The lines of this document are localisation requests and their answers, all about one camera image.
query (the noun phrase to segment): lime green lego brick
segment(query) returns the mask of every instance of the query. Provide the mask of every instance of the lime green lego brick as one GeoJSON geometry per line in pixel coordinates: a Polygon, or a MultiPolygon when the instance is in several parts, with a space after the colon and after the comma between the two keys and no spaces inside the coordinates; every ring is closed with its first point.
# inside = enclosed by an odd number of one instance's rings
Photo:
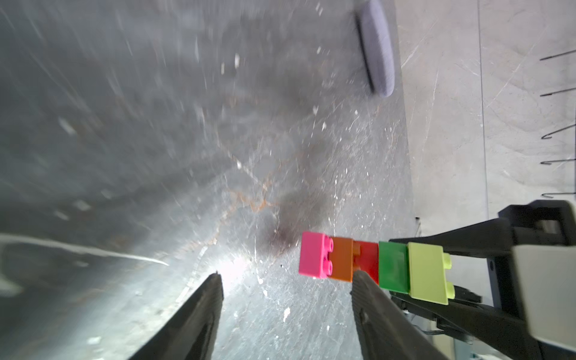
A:
{"type": "Polygon", "coordinates": [[[443,305],[454,299],[454,285],[446,281],[445,273],[452,262],[441,246],[409,242],[408,262],[410,297],[443,305]]]}
{"type": "Polygon", "coordinates": [[[378,243],[378,282],[380,287],[397,293],[408,294],[408,248],[397,242],[378,243]]]}

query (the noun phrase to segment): lego brick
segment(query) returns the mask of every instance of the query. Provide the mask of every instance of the lego brick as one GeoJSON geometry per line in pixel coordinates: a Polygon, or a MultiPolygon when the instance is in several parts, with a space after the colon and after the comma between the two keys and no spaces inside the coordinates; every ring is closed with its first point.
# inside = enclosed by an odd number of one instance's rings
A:
{"type": "Polygon", "coordinates": [[[409,293],[410,276],[406,244],[383,241],[378,243],[378,280],[383,289],[409,293]]]}
{"type": "Polygon", "coordinates": [[[333,237],[334,250],[328,254],[332,262],[331,279],[352,282],[354,240],[345,237],[333,237]]]}
{"type": "Polygon", "coordinates": [[[445,273],[452,261],[441,246],[409,242],[408,262],[410,297],[443,305],[454,299],[454,285],[446,281],[445,273]]]}
{"type": "Polygon", "coordinates": [[[362,271],[366,271],[368,275],[378,284],[378,243],[355,241],[354,245],[360,247],[360,254],[354,254],[354,264],[362,271]]]}
{"type": "Polygon", "coordinates": [[[334,242],[328,235],[302,233],[298,273],[320,279],[327,278],[332,274],[332,262],[328,260],[328,254],[333,249],[334,242]]]}

